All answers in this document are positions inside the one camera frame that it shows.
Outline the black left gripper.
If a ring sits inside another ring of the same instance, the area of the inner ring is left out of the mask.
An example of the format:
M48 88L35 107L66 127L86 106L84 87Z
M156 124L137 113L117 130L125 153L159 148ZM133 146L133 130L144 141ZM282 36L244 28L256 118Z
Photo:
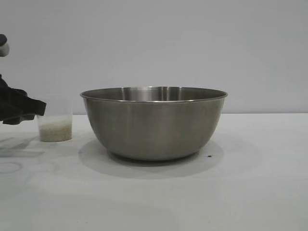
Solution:
M18 125L35 116L43 116L46 103L28 97L21 89L10 88L0 76L0 120L3 124Z

